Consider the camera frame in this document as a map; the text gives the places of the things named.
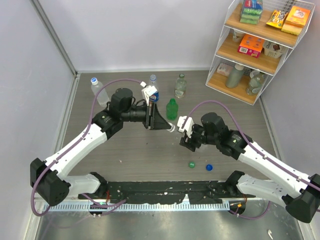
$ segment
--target green bottle cap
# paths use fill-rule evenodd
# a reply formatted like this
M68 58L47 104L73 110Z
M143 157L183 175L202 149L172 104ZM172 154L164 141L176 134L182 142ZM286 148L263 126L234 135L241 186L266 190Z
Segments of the green bottle cap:
M193 169L196 166L194 161L189 162L189 168Z

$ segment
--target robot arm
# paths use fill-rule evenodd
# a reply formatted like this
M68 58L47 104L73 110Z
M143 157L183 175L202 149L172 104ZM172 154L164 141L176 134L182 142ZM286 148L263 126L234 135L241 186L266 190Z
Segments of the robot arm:
M90 128L87 126L74 140L45 161L36 158L30 164L31 186L34 186L42 171L54 162L36 188L50 206L58 205L68 195L87 193L102 197L107 191L107 181L96 172L84 176L68 175L88 153L120 131L124 122L141 122L150 130L171 130L173 125L160 115L157 104L149 104L149 96L155 91L154 86L145 87L142 90L144 99L135 103L130 89L116 90L106 109L92 119Z
M243 172L235 171L226 181L230 184L231 192L254 195L277 203L302 222L309 223L312 220L320 205L320 192L303 183L300 179L320 186L318 174L308 176L299 172L267 153L250 137L246 136L255 148L265 153L265 156L261 156L247 144L239 131L229 130L223 119L214 112L202 116L202 125L194 124L190 117L184 125L186 118L186 116L180 117L177 124L178 131L184 133L184 137L180 141L181 146L194 152L201 144L215 145L222 154L254 167L272 180L260 180ZM296 179L278 168L268 161L266 156L299 178Z

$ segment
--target clear plastic bottle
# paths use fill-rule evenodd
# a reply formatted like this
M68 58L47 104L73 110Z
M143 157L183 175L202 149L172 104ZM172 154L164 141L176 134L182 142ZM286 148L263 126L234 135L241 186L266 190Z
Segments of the clear plastic bottle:
M158 84L157 84L157 76L156 75L152 74L150 76L149 85L150 86L153 85L153 86L155 86L156 89L158 89L158 91L155 94L153 94L152 96L150 96L150 98L149 98L150 101L157 102L159 100L159 88L158 88Z
M185 80L185 75L181 73L175 81L174 94L178 99L181 99L186 95L186 90L187 81Z
M94 95L97 95L97 92L104 86L101 82L98 81L96 77L91 78L91 90ZM101 107L106 107L107 102L110 102L110 98L106 92L106 89L103 89L98 97L96 98Z
M238 86L245 72L245 68L243 65L235 64L234 68L231 70L228 79L225 82L225 86L227 88L233 89Z
M250 73L251 80L245 91L248 95L256 95L264 84L264 76L260 72L258 74L256 72L257 71L252 71Z

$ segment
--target white wall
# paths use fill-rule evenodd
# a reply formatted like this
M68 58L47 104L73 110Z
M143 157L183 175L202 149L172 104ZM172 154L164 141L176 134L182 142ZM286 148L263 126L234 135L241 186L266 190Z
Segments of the white wall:
M309 175L320 174L320 0L308 32L263 93L283 160ZM312 221L320 237L320 213Z
M30 163L53 153L72 74L28 0L0 1L0 239L22 240Z
M78 71L210 67L232 0L40 0Z

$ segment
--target water bottle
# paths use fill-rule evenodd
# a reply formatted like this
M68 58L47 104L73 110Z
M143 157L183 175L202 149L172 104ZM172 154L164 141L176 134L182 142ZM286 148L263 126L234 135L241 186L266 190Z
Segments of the water bottle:
M246 94L253 96L260 91L262 85L264 84L265 79L264 79L264 76L258 71L252 71L250 73L250 77L251 77L251 80L246 89Z
M175 120L178 116L178 104L174 98L171 98L166 105L166 118L169 120Z
M157 89L157 90L159 90L159 88L158 88L158 84L157 84L157 77L156 77L156 75L154 75L154 74L152 74L151 76L150 76L150 80L149 80L149 85L150 86L155 86L155 88ZM156 93L154 93L152 96L150 96L150 101L152 101L152 102L157 102L158 100L159 100L159 91L157 91Z
M231 70L227 81L225 82L225 86L227 88L233 89L238 86L245 72L245 68L243 65L236 64L234 68Z
M97 95L97 92L104 86L101 82L98 81L96 77L91 78L91 90L94 93L94 95ZM110 98L108 97L108 94L106 92L106 89L103 89L98 97L96 98L98 103L101 107L106 107L107 102L110 102Z
M185 75L181 73L175 81L174 94L178 99L181 99L185 96L186 90L187 81L185 80Z

